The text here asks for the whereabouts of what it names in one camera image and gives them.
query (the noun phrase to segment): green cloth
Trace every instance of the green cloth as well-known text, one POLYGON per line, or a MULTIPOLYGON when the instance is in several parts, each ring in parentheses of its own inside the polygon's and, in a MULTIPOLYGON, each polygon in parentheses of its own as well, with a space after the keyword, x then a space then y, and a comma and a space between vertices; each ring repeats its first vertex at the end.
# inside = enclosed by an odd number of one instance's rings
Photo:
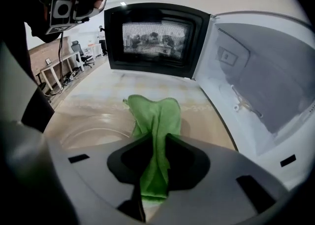
POLYGON ((124 102, 136 120, 132 136, 151 132, 153 137, 153 156, 140 178, 142 200, 161 203, 167 198, 170 168, 165 156, 165 137, 168 133, 180 134, 179 104, 174 98, 150 101, 140 95, 131 95, 124 102))

